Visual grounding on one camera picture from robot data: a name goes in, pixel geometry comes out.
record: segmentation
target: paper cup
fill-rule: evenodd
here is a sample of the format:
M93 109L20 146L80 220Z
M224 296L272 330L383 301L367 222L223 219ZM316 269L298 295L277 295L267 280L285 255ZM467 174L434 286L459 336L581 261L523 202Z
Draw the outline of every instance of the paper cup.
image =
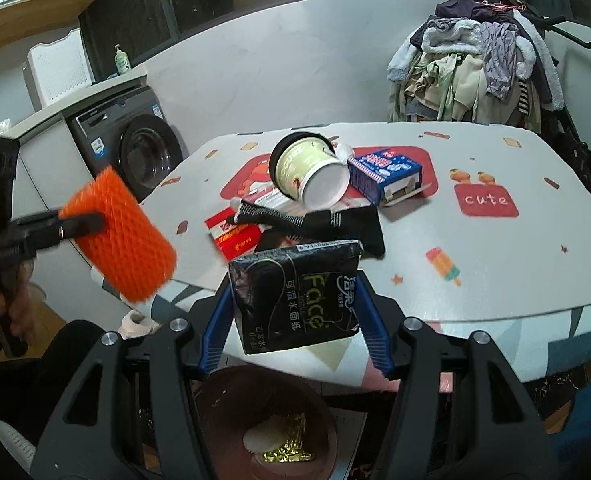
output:
M295 132L278 142L269 172L275 187L309 211L333 206L349 186L349 168L320 134Z

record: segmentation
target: washing machine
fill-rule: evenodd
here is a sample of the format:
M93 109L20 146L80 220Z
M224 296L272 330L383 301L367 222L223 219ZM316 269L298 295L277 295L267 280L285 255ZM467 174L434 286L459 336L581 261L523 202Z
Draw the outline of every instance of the washing machine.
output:
M187 154L148 86L115 96L68 122L93 177L113 166L138 202Z

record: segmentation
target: soap bottle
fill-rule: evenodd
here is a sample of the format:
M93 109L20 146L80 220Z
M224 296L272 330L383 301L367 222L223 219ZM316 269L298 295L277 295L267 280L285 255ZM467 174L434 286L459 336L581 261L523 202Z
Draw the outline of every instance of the soap bottle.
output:
M115 54L115 66L117 66L117 71L120 74L124 74L131 70L131 62L129 61L128 54L122 52L118 44L115 45L115 50L117 51Z

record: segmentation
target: orange mesh sleeve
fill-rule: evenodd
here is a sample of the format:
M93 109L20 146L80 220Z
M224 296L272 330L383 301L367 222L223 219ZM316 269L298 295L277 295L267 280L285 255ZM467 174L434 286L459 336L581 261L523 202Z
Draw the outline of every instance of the orange mesh sleeve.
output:
M80 249L127 300L150 298L173 275L176 252L111 167L77 192L60 216L93 211L104 215L106 227L77 238Z

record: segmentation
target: blue box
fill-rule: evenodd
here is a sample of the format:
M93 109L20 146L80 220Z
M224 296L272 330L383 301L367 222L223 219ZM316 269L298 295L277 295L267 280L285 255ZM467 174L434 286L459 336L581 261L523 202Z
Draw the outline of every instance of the blue box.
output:
M394 148L350 158L349 174L351 186L375 205L397 203L422 185L422 165Z

